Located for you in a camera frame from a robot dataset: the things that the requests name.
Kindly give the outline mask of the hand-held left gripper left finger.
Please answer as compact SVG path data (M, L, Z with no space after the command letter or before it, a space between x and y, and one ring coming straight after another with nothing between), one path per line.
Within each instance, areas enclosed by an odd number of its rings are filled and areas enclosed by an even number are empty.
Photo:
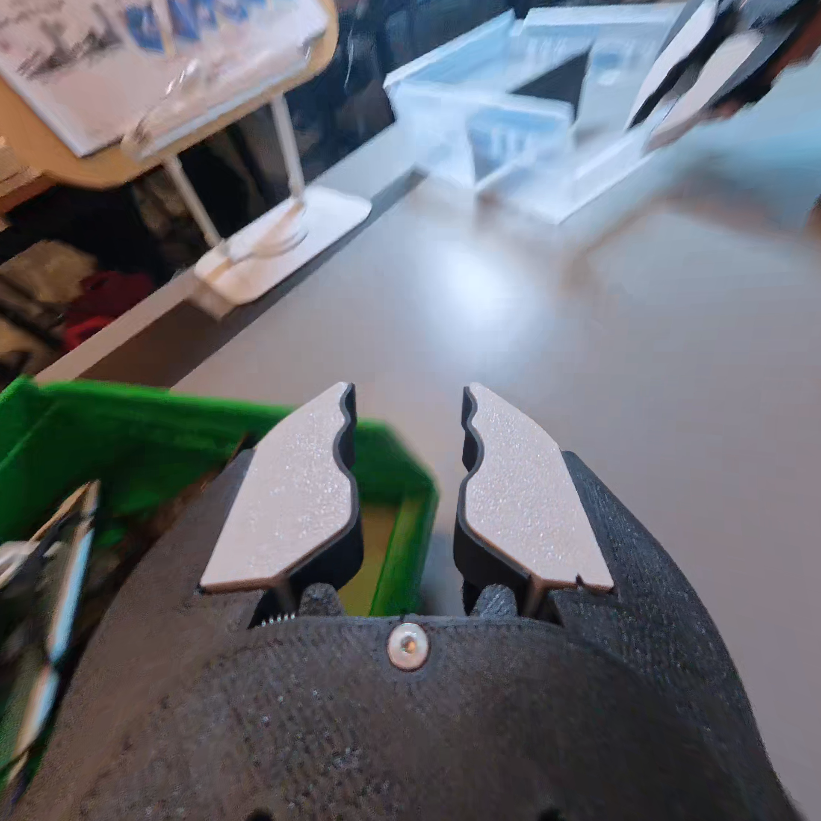
M355 386L336 383L259 440L203 593L262 593L250 625L265 626L293 618L312 585L338 591L354 579L364 561L356 423Z

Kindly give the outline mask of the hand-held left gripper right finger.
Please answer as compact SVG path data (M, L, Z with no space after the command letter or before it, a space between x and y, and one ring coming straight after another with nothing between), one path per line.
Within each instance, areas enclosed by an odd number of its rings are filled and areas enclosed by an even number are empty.
M453 557L465 613L494 585L512 592L524 617L538 617L554 590L613 594L612 573L553 437L480 383L464 387L461 408L467 474Z

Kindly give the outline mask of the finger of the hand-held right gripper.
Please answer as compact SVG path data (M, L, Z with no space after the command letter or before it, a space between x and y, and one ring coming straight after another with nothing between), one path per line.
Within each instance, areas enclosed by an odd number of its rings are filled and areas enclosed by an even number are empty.
M704 63L692 87L675 101L653 129L646 142L647 152L672 144L702 120L713 98L741 69L763 39L763 32L757 29L725 39Z
M690 1L685 4L642 81L626 119L626 129L644 122L675 85L685 64L713 29L718 7L718 1Z

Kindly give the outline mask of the green plastic storage bin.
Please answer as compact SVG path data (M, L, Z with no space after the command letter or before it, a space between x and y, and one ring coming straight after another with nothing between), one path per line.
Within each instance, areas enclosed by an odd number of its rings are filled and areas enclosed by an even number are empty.
M2 392L2 543L34 536L57 505L99 480L101 503L89 569L62 664L47 674L45 724L34 749L16 737L41 670L31 652L2 662L2 791L33 776L53 728L51 713L81 654L139 560L185 503L244 446L256 444L292 407L176 395L158 388L79 380L44 387L20 377ZM352 473L365 510L395 513L390 538L344 590L351 614L413 611L433 531L433 477L384 422L359 419Z

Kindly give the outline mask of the clear plastic storage bin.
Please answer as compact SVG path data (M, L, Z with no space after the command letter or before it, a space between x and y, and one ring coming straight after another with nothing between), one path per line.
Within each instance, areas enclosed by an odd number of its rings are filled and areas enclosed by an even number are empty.
M506 12L392 72L384 87L416 168L560 224L642 167L650 124L631 104L683 3ZM579 52L578 115L509 94Z

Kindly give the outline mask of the black multi-port usb hub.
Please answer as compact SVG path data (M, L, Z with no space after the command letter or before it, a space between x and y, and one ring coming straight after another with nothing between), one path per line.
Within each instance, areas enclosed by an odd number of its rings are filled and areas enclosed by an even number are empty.
M60 690L101 484L77 488L26 541L2 545L2 786L23 769Z

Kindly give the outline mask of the black bin divider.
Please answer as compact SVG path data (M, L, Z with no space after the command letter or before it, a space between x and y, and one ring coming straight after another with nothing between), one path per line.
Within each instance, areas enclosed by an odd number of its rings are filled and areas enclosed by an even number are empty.
M509 94L566 103L572 108L572 117L575 119L589 65L590 49L586 49L513 89Z

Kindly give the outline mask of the red bag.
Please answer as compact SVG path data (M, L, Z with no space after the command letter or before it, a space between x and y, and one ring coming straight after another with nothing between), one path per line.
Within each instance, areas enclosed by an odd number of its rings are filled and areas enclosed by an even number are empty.
M80 295L63 312L63 351L77 349L153 291L152 278L143 272L101 271L87 276L80 282Z

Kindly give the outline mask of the instruction sheet on stand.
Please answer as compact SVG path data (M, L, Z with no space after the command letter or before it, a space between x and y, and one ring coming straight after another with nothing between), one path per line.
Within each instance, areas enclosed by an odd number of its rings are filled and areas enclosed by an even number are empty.
M228 308L257 301L298 268L358 227L371 211L369 200L324 187L308 188L285 93L312 80L331 62L339 39L333 2L322 2L331 17L308 64L290 79L253 97L245 105L205 124L161 149L136 159L125 139L95 154L77 157L2 77L2 138L26 167L47 179L86 190L108 190L162 166L170 176L210 251L195 265L200 295ZM269 106L280 142L289 196L230 238L221 235L184 171L180 153L253 110Z

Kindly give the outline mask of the printed instruction sheet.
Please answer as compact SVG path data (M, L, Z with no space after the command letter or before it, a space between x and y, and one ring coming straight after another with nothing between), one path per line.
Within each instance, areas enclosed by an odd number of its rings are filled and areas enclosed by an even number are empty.
M2 77L84 158L136 159L299 73L322 2L2 1Z

